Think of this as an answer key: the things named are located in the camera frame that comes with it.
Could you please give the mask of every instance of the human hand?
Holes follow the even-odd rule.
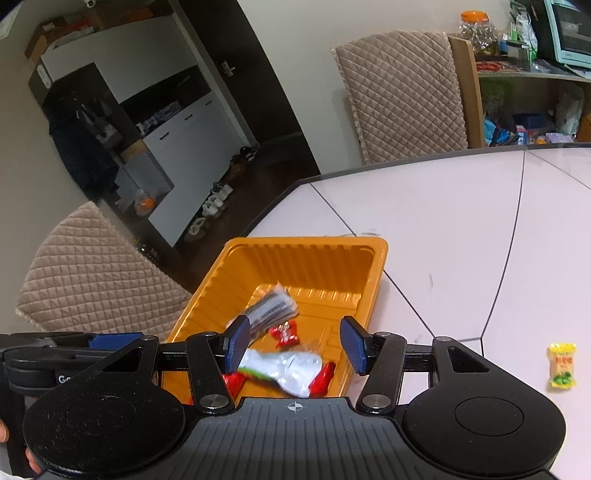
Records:
[[[9,437],[10,433],[6,424],[0,419],[0,443],[6,443]],[[31,470],[37,474],[41,473],[41,468],[37,465],[37,462],[33,458],[33,454],[29,449],[25,450],[25,455],[27,456],[27,460],[29,460],[29,467],[31,467]]]

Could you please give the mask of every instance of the quilted chair cover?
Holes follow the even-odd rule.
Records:
[[[393,31],[333,51],[365,163],[468,148],[447,35]]]
[[[143,332],[165,340],[190,296],[89,202],[39,247],[17,314],[43,331]]]

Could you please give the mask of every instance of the wall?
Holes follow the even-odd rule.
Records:
[[[322,173],[361,164],[331,49],[391,30],[456,31],[460,12],[484,10],[506,28],[508,0],[238,0],[294,109]]]
[[[14,315],[15,297],[41,242],[86,201],[64,168],[27,85],[33,70],[23,54],[28,37],[38,22],[57,13],[35,9],[36,1],[25,2],[10,35],[0,40],[0,333],[33,329]],[[61,6],[66,3],[74,9],[82,4],[75,0]],[[102,210],[129,236],[108,207]]]

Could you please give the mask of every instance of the cabinet drawer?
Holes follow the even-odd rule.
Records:
[[[144,142],[152,154],[157,155],[168,148],[176,138],[191,128],[204,115],[206,106],[211,105],[214,100],[215,94],[208,93],[147,135]]]

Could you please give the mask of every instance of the blue container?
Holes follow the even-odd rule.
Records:
[[[526,130],[536,130],[546,126],[546,116],[543,113],[516,113],[513,115],[516,125],[523,125]]]

